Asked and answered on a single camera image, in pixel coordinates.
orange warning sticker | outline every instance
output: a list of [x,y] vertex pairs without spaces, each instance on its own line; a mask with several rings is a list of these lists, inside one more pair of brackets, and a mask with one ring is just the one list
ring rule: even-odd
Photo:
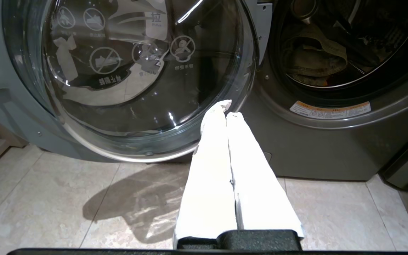
[[344,108],[319,108],[297,101],[289,110],[308,118],[340,119],[368,113],[371,111],[371,105],[365,102]]

dark gray washing machine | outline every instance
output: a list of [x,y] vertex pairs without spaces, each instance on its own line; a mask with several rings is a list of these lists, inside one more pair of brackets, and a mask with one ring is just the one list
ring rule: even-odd
[[352,34],[388,54],[371,68],[348,58],[324,87],[285,72],[284,27],[322,26],[318,14],[300,21],[291,13],[298,2],[313,1],[275,3],[264,62],[241,112],[277,176],[366,181],[408,141],[408,2],[345,2]]
[[256,0],[0,0],[0,122],[84,160],[186,155],[211,105],[241,107],[271,14]]

glass door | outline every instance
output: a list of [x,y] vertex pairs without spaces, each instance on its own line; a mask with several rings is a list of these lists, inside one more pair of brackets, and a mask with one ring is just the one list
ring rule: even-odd
[[132,162],[193,151],[205,111],[240,108],[257,62],[242,1],[6,0],[20,78],[89,149]]

tile floor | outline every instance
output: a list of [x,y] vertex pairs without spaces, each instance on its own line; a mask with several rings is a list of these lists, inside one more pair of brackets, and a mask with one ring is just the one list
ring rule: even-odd
[[[188,164],[92,163],[29,145],[0,158],[0,255],[19,247],[171,248]],[[408,250],[408,213],[366,183],[278,178],[304,250]]]

laundry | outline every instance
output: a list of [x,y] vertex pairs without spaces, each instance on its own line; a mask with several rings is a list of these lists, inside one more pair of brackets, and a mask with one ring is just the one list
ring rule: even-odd
[[286,73],[309,85],[326,86],[328,76],[346,68],[345,47],[327,39],[314,24],[293,24],[282,34],[282,61]]

